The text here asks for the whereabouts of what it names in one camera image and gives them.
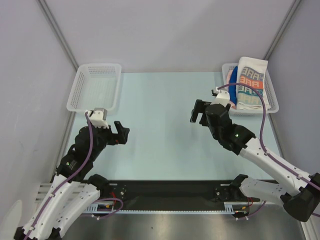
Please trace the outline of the rabbit print towel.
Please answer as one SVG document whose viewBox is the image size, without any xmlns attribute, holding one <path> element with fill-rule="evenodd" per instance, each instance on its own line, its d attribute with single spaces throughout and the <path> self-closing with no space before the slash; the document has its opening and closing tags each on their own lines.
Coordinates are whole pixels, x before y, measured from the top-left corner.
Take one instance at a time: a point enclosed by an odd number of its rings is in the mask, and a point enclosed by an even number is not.
<svg viewBox="0 0 320 240">
<path fill-rule="evenodd" d="M 268 61 L 252 57 L 241 57 L 237 66 L 237 82 L 242 85 L 236 86 L 237 104 L 239 110 L 261 110 L 263 108 L 259 96 L 263 97 L 265 107 L 270 107 L 265 78 Z"/>
</svg>

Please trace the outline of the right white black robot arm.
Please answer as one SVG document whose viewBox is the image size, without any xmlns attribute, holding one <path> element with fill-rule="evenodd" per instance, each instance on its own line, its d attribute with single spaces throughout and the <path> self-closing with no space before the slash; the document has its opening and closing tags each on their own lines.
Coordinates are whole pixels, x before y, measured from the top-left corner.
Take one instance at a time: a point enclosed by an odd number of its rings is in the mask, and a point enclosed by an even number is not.
<svg viewBox="0 0 320 240">
<path fill-rule="evenodd" d="M 251 161 L 276 181 L 264 182 L 240 174 L 232 182 L 231 197 L 236 201 L 252 197 L 271 202 L 282 206 L 294 219 L 307 222 L 320 203 L 320 174 L 309 174 L 282 157 L 273 156 L 253 132 L 232 122 L 229 109 L 229 104 L 198 99 L 190 122 L 196 122 L 201 114 L 200 125 L 208 127 L 224 149 Z"/>
</svg>

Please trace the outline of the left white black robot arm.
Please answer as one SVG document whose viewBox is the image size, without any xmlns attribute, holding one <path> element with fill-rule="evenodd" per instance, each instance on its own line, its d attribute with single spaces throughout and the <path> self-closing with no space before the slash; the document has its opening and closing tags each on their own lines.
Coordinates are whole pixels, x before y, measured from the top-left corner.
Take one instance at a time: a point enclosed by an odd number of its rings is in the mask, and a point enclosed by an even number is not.
<svg viewBox="0 0 320 240">
<path fill-rule="evenodd" d="M 99 174 L 90 176 L 80 193 L 68 201 L 106 146 L 127 143 L 129 128 L 123 127 L 119 121 L 114 125 L 116 133 L 110 126 L 98 127 L 90 121 L 79 130 L 74 144 L 61 159 L 40 207 L 28 223 L 16 229 L 15 240 L 60 240 L 73 222 L 95 202 L 107 202 L 104 209 L 108 216 L 123 208 L 124 198 L 115 195 L 110 182 Z"/>
</svg>

